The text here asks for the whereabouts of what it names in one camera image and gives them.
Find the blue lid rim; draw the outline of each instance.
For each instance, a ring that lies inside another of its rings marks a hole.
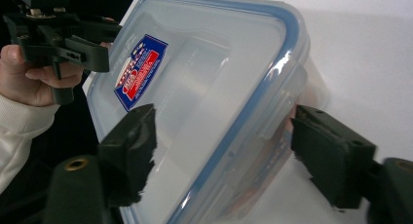
[[[259,15],[267,15],[276,19],[280,19],[286,28],[286,34],[284,42],[280,49],[279,54],[273,62],[273,65],[277,64],[282,58],[288,56],[296,47],[298,42],[298,37],[300,34],[300,22],[298,18],[291,13],[289,10],[271,5],[269,2],[262,1],[246,1],[246,0],[174,0],[181,3],[187,4],[197,4],[202,6],[208,6],[213,8],[228,9],[242,12],[249,12]],[[275,82],[277,79],[276,76],[267,75],[262,79],[258,87],[253,92],[252,96],[246,103],[245,107],[241,111],[238,118],[235,120],[233,125],[230,127],[228,132],[225,134],[219,145],[216,147],[215,151],[210,156],[209,160],[206,162],[206,165],[201,170],[198,177],[195,179],[191,185],[188,192],[184,195],[182,200],[179,202],[179,205],[176,207],[175,211],[172,213],[168,220],[168,224],[178,223],[183,217],[185,210],[196,198],[198,192],[203,188],[206,183],[209,175],[213,172],[225,152],[228,150],[229,145],[236,137],[237,133],[240,131],[242,126],[247,120],[247,116],[251,114],[253,109],[256,106],[256,103],[259,102],[263,93],[268,89],[268,87]]]

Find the screw hole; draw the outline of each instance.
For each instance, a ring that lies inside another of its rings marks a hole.
[[[88,160],[85,158],[75,159],[64,166],[67,171],[75,171],[84,168],[88,164]]]
[[[398,162],[399,167],[404,168],[410,172],[413,172],[413,163]]]

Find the finger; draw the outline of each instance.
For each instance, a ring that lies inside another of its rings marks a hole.
[[[102,43],[100,43],[100,46],[101,46],[101,47],[104,47],[104,48],[107,48],[107,49],[110,49],[110,47],[112,46],[112,43],[110,43],[110,42],[102,42]]]
[[[41,81],[54,88],[73,88],[79,85],[82,81],[82,73],[76,73],[72,76],[61,78],[61,80],[59,80],[56,77],[53,77],[51,79],[41,79]]]
[[[63,62],[59,65],[60,77],[66,78],[82,74],[83,66],[71,62]],[[57,80],[57,75],[51,66],[45,66],[37,69],[30,69],[25,73],[26,77],[32,80]]]
[[[8,45],[1,50],[1,66],[9,72],[19,73],[24,69],[24,58],[20,46]]]

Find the white sleeve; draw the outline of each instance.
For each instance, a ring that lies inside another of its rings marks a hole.
[[[58,105],[34,107],[0,95],[0,194],[27,161],[31,140],[46,131]]]

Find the human hand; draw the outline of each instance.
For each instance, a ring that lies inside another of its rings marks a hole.
[[[0,57],[0,94],[26,105],[52,105],[51,87],[75,87],[82,80],[83,67],[62,62],[60,72],[61,80],[51,66],[37,67],[32,62],[24,61],[20,46],[5,46]]]

